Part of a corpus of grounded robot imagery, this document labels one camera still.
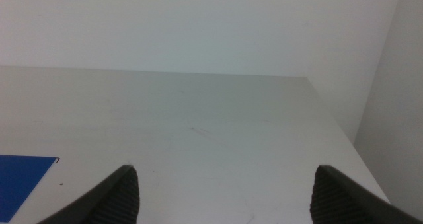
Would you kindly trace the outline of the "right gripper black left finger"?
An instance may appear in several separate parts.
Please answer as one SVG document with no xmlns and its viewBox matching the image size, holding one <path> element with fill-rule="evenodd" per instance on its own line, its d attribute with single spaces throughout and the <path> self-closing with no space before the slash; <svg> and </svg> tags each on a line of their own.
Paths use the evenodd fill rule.
<svg viewBox="0 0 423 224">
<path fill-rule="evenodd" d="M 140 196 L 136 169 L 123 165 L 41 224 L 136 223 Z"/>
</svg>

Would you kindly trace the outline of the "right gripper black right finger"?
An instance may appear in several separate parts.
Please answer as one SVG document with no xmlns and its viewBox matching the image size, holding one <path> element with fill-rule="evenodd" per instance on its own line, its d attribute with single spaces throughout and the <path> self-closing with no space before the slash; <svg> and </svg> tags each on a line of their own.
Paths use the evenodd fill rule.
<svg viewBox="0 0 423 224">
<path fill-rule="evenodd" d="M 422 224 L 330 165 L 316 169 L 310 214 L 320 224 Z"/>
</svg>

